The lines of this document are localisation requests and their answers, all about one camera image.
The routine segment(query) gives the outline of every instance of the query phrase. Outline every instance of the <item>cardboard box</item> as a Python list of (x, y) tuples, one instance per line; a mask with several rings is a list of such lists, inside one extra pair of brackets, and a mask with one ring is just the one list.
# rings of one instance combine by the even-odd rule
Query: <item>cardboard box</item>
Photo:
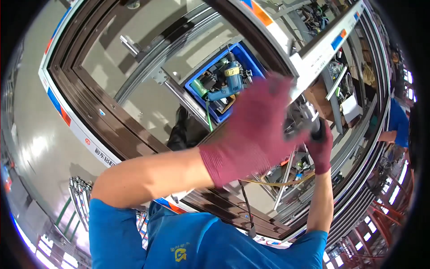
[(334, 121), (333, 109), (330, 101), (326, 100), (327, 89), (324, 80), (321, 77), (317, 78), (315, 85), (306, 89), (303, 95), (314, 106), (319, 116), (323, 119)]
[(360, 44), (362, 50), (370, 50), (369, 44), (367, 43), (366, 39), (360, 38)]
[(371, 55), (370, 51), (364, 50), (363, 51), (363, 58), (366, 62), (372, 63), (372, 55)]

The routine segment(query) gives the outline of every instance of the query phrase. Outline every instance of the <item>gloved hand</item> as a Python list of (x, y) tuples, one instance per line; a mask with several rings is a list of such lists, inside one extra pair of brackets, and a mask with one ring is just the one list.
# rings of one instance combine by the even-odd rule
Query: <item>gloved hand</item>
[(215, 186), (267, 171), (308, 139), (308, 131), (291, 141), (283, 139), (290, 82), (290, 78), (280, 76), (255, 80), (238, 96), (223, 137), (199, 146)]
[(321, 175), (327, 172), (330, 167), (330, 154), (333, 148), (333, 134), (326, 120), (320, 118), (320, 131), (322, 137), (315, 141), (310, 139), (305, 142), (309, 154), (315, 163), (315, 174)]

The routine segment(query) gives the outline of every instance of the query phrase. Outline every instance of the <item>blue power drill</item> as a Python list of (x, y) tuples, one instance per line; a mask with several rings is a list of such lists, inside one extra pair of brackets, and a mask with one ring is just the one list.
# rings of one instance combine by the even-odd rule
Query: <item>blue power drill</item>
[(243, 90), (242, 76), (240, 74), (240, 63), (236, 61), (234, 54), (227, 53), (228, 63), (225, 66), (224, 75), (227, 86), (216, 92), (209, 92), (207, 98), (209, 101), (216, 101), (227, 98), (237, 92)]

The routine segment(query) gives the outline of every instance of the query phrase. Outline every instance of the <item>yellow logo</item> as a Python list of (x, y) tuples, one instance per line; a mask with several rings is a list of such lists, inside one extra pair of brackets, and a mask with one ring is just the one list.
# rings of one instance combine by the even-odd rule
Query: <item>yellow logo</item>
[(229, 77), (240, 73), (239, 67), (233, 67), (224, 71), (224, 76)]
[(180, 262), (182, 260), (186, 260), (187, 259), (187, 255), (185, 254), (187, 250), (184, 248), (178, 248), (175, 251), (175, 261)]

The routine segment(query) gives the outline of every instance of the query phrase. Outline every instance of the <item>blue plastic bin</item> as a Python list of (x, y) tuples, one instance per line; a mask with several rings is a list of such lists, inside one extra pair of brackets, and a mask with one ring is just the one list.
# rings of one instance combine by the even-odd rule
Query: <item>blue plastic bin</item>
[[(252, 77), (264, 78), (263, 71), (258, 68), (258, 66), (261, 66), (261, 65), (259, 63), (257, 64), (255, 63), (255, 61), (253, 60), (255, 59), (255, 57), (253, 55), (248, 54), (242, 42), (231, 45), (230, 51), (234, 54), (234, 56), (236, 57), (236, 60), (243, 66), (244, 70), (252, 71)], [(221, 58), (225, 57), (227, 53), (228, 53), (228, 50), (226, 49), (220, 55), (218, 55), (218, 57), (208, 62), (208, 64), (204, 66), (199, 73), (195, 74), (189, 81), (185, 83), (185, 88), (194, 96), (197, 102), (199, 102), (204, 109), (206, 109), (206, 102), (193, 90), (193, 88), (191, 88), (190, 84), (195, 79), (197, 79), (201, 74), (203, 74), (203, 72), (205, 72), (215, 63), (217, 63)], [(224, 112), (224, 114), (221, 114), (220, 116), (218, 116), (216, 112), (211, 107), (209, 107), (209, 113), (212, 116), (213, 120), (215, 120), (215, 122), (219, 124), (223, 122), (226, 118), (228, 118), (228, 116), (230, 116), (231, 110), (233, 107), (234, 107), (234, 104), (226, 112)]]

